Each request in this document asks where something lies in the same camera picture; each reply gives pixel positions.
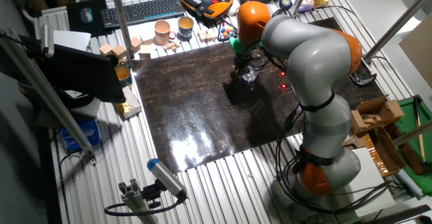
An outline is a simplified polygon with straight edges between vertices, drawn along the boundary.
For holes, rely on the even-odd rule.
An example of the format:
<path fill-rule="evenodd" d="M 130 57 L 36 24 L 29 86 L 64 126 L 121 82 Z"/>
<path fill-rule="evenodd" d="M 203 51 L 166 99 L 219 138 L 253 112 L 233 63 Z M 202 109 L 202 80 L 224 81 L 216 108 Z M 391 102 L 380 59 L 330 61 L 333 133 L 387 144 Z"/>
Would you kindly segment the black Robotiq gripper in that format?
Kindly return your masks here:
<path fill-rule="evenodd" d="M 234 71 L 237 77 L 241 78 L 244 74 L 248 72 L 250 74 L 257 74 L 256 68 L 253 64 L 254 61 L 253 55 L 251 54 L 241 54 L 236 53 L 234 55 Z"/>

